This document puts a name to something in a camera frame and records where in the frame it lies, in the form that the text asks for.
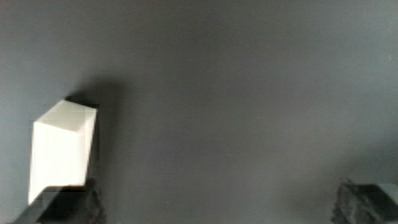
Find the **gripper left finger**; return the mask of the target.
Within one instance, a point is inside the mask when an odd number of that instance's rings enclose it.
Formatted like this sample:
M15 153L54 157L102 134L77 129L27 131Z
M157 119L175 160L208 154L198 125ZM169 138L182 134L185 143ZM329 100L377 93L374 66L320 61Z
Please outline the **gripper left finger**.
M11 224L107 224L96 181L47 187Z

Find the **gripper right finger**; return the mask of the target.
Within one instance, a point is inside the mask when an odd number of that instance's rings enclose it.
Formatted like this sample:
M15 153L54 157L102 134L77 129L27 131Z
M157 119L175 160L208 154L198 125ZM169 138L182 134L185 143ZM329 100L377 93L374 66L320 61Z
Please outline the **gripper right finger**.
M398 185L358 184L338 187L333 224L398 224Z

